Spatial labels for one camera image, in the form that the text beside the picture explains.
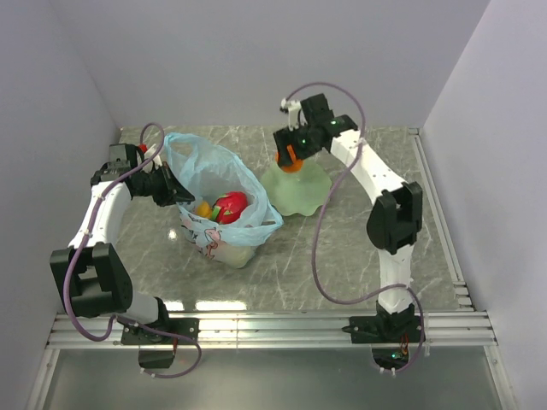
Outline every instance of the plastic bag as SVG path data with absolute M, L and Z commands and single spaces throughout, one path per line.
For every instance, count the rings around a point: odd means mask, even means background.
M 174 148 L 176 143 L 190 144 L 191 153 L 183 155 Z M 186 237 L 209 258 L 218 261 L 226 259 L 222 256 L 229 255 L 233 249 L 221 249 L 225 244 L 234 247 L 262 245 L 283 225 L 283 219 L 270 204 L 264 187 L 230 150 L 213 145 L 205 138 L 176 132 L 165 137 L 165 147 L 174 176 L 196 197 L 191 204 L 179 204 Z M 219 225 L 194 214 L 202 200 L 212 205 L 222 194 L 235 190 L 244 192 L 249 202 L 235 222 Z M 243 255 L 248 255 L 247 260 L 254 254 L 254 248 L 241 251 Z

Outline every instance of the marble tabletop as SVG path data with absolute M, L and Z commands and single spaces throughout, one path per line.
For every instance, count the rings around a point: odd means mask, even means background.
M 194 133 L 239 155 L 260 178 L 275 154 L 279 126 L 170 126 L 166 132 Z M 140 128 L 122 129 L 121 142 L 138 143 Z M 156 131 L 145 142 L 159 141 Z M 367 140 L 396 173 L 422 183 L 412 137 L 405 128 L 374 128 Z M 332 179 L 343 165 L 326 152 L 315 160 Z M 322 224 L 317 264 L 321 282 L 338 298 L 350 299 L 379 286 L 379 259 L 366 234 L 372 204 L 350 175 L 332 198 Z M 183 236 L 176 206 L 159 208 L 150 198 L 133 199 L 116 249 L 136 290 L 166 301 L 171 310 L 340 309 L 315 288 L 310 256 L 317 214 L 292 215 L 258 248 L 242 269 L 211 261 Z M 448 265 L 424 192 L 423 229 L 412 261 L 417 292 L 427 310 L 458 308 Z M 351 308 L 373 309 L 374 300 Z

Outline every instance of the cable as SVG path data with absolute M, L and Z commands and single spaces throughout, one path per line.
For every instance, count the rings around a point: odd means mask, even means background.
M 125 178 L 130 177 L 134 173 L 137 173 L 138 171 L 140 171 L 141 169 L 146 167 L 149 163 L 151 163 L 154 160 L 154 157 L 156 155 L 160 154 L 160 151 L 163 148 L 163 141 L 165 139 L 165 132 L 163 131 L 162 126 L 160 126 L 159 124 L 157 124 L 155 122 L 151 122 L 149 124 L 146 124 L 144 126 L 143 130 L 140 133 L 140 140 L 141 141 L 143 140 L 144 132 L 151 126 L 157 127 L 160 130 L 160 133 L 162 135 L 161 141 L 158 144 L 158 147 L 157 147 L 156 151 L 154 151 L 154 154 L 150 158 L 147 158 L 146 160 L 144 160 L 143 162 L 138 164 L 137 167 L 135 167 L 134 169 L 122 174 L 118 179 L 112 181 L 112 183 L 110 183 L 103 190 L 101 195 L 97 198 L 97 200 L 95 201 L 95 204 L 93 205 L 93 209 L 91 211 L 91 216 L 89 218 L 89 222 L 88 222 L 87 227 L 85 229 L 84 236 L 82 237 L 82 242 L 79 244 L 79 247 L 76 249 L 76 252 L 74 253 L 74 256 L 73 256 L 72 260 L 68 264 L 67 274 L 65 276 L 65 281 L 64 281 L 63 286 L 62 286 L 62 299 L 63 299 L 63 302 L 64 302 L 65 310 L 67 311 L 67 315 L 70 318 L 70 321 L 72 322 L 74 328 L 83 337 L 85 337 L 85 338 L 87 338 L 87 339 L 89 339 L 93 342 L 102 342 L 103 340 L 107 339 L 110 336 L 110 334 L 112 333 L 112 327 L 113 327 L 114 321 L 116 319 L 120 323 L 122 323 L 122 321 L 120 321 L 120 318 L 118 318 L 117 315 L 113 314 L 109 319 L 109 323 L 108 323 L 108 326 L 107 326 L 106 333 L 104 333 L 104 335 L 102 335 L 102 336 L 92 335 L 89 331 L 87 331 L 84 328 L 84 326 L 82 326 L 82 324 L 78 321 L 78 318 L 74 314 L 72 304 L 70 303 L 70 281 L 72 279 L 72 275 L 74 273 L 74 268 L 76 267 L 76 263 L 78 262 L 79 256 L 81 255 L 82 251 L 84 250 L 85 246 L 87 245 L 87 242 L 89 241 L 90 232 L 93 231 L 93 226 L 95 225 L 95 221 L 97 219 L 97 215 L 98 215 L 98 212 L 99 212 L 99 208 L 101 207 L 101 203 L 104 201 L 106 196 L 112 191 L 112 189 L 116 185 L 118 185 Z M 187 369 L 187 371 L 179 373 L 178 375 L 173 375 L 172 377 L 184 376 L 188 372 L 191 372 L 194 368 L 196 368 L 197 364 L 201 360 L 201 357 L 202 357 L 201 347 L 199 346 L 199 344 L 196 341 L 194 341 L 194 340 L 192 340 L 188 337 L 184 337 L 184 336 L 181 336 L 181 335 L 176 335 L 174 333 L 167 333 L 165 331 L 157 331 L 156 329 L 152 329 L 152 328 L 150 328 L 146 325 L 141 325 L 141 324 L 136 324 L 136 325 L 139 325 L 143 329 L 145 329 L 147 331 L 150 331 L 152 333 L 155 333 L 157 335 L 160 335 L 160 336 L 174 337 L 174 338 L 177 338 L 179 340 L 190 341 L 192 344 L 194 344 L 196 346 L 196 348 L 198 350 L 198 355 L 197 355 L 196 362 L 192 366 L 190 366 L 190 368 Z
M 345 170 L 343 170 L 342 173 L 340 173 L 340 176 L 337 178 L 337 180 L 332 185 L 332 188 L 329 190 L 328 195 L 326 196 L 325 203 L 323 203 L 323 205 L 321 207 L 321 211 L 319 213 L 319 219 L 317 220 L 317 227 L 315 228 L 314 239 L 313 239 L 312 248 L 311 248 L 311 271 L 312 271 L 312 274 L 314 276 L 315 286 L 317 287 L 317 290 L 323 295 L 323 297 L 325 297 L 325 299 L 327 299 L 328 301 L 330 301 L 332 303 L 337 303 L 338 305 L 355 305 L 356 303 L 364 302 L 364 301 L 370 299 L 371 297 L 379 295 L 380 293 L 383 293 L 386 290 L 397 289 L 397 288 L 406 289 L 409 292 L 409 294 L 412 296 L 412 299 L 414 300 L 414 302 L 416 303 L 416 306 L 418 307 L 418 310 L 420 311 L 421 330 L 420 330 L 420 341 L 418 342 L 418 348 L 416 349 L 416 352 L 412 355 L 409 362 L 405 366 L 403 366 L 400 369 L 396 370 L 396 372 L 402 372 L 402 371 L 408 369 L 415 362 L 417 357 L 419 356 L 419 354 L 421 352 L 423 342 L 424 342 L 424 337 L 425 337 L 424 312 L 423 312 L 423 309 L 421 307 L 421 303 L 418 300 L 418 296 L 415 294 L 415 292 L 413 290 L 411 290 L 406 284 L 389 284 L 389 285 L 387 285 L 383 288 L 379 288 L 379 289 L 377 289 L 373 292 L 370 292 L 368 294 L 360 296 L 356 299 L 352 299 L 352 300 L 349 300 L 349 301 L 343 301 L 341 299 L 336 299 L 335 297 L 332 297 L 329 294 L 327 294 L 327 292 L 325 291 L 325 289 L 323 288 L 323 286 L 321 285 L 321 282 L 319 280 L 319 274 L 317 273 L 317 245 L 318 245 L 318 242 L 319 242 L 319 234 L 320 234 L 320 231 L 321 231 L 321 224 L 323 222 L 323 218 L 325 217 L 326 205 L 331 200 L 332 194 L 338 189 L 340 184 L 342 184 L 342 181 L 344 180 L 344 178 L 348 176 L 348 174 L 351 172 L 351 169 L 361 159 L 362 146 L 363 146 L 363 143 L 364 143 L 364 140 L 365 140 L 364 136 L 365 136 L 366 119 L 365 119 L 365 112 L 364 112 L 361 104 L 357 101 L 357 99 L 349 91 L 347 91 L 346 89 L 344 89 L 344 88 L 342 88 L 338 85 L 332 84 L 332 83 L 327 83 L 327 82 L 323 82 L 323 81 L 315 81 L 313 83 L 307 83 L 307 84 L 305 84 L 301 87 L 296 88 L 291 94 L 289 94 L 289 96 L 286 98 L 286 101 L 289 101 L 299 91 L 304 90 L 304 89 L 309 88 L 309 87 L 312 87 L 312 86 L 316 86 L 316 85 L 322 85 L 322 86 L 325 86 L 325 87 L 333 88 L 335 90 L 343 92 L 347 97 L 349 97 L 351 99 L 351 101 L 353 101 L 353 103 L 357 106 L 357 109 L 359 110 L 359 114 L 361 115 L 361 130 L 360 130 L 360 134 L 359 134 L 359 144 L 357 145 L 357 154 L 356 154 L 355 160 L 353 160 L 353 162 L 351 162 L 351 164 L 347 168 L 345 168 Z

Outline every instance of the wall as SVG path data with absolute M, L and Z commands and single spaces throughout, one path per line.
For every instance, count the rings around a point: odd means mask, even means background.
M 492 0 L 424 128 L 473 299 L 523 409 L 547 402 L 547 3 Z
M 60 307 L 50 252 L 78 229 L 116 127 L 47 1 L 0 2 L 0 54 L 0 397 L 19 409 Z
M 314 80 L 370 124 L 422 126 L 488 0 L 51 2 L 123 126 L 278 124 Z

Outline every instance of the red object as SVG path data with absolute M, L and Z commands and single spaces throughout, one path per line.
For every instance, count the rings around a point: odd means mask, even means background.
M 239 219 L 248 205 L 247 196 L 243 192 L 227 192 L 213 205 L 211 219 L 219 224 L 231 224 Z

